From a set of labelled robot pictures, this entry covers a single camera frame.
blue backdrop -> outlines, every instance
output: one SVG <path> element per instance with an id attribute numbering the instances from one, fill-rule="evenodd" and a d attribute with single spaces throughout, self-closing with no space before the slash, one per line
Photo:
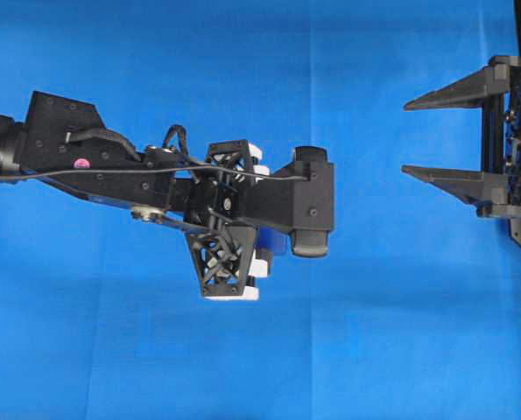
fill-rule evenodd
<path id="1" fill-rule="evenodd" d="M 0 419 L 520 419 L 521 251 L 400 172 L 477 169 L 479 111 L 404 102 L 517 54 L 511 2 L 0 0 L 0 113 L 97 104 L 138 148 L 336 164 L 329 256 L 200 300 L 183 237 L 0 185 Z"/>

blue fabric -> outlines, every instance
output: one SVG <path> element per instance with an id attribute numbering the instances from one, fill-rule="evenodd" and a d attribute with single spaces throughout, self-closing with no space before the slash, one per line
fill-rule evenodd
<path id="1" fill-rule="evenodd" d="M 336 230 L 258 303 L 198 298 L 183 237 L 0 185 L 0 418 L 519 419 L 521 250 L 400 173 L 475 169 L 480 114 L 403 113 L 517 54 L 510 2 L 0 1 L 0 113 L 93 102 L 139 149 L 328 148 Z"/>

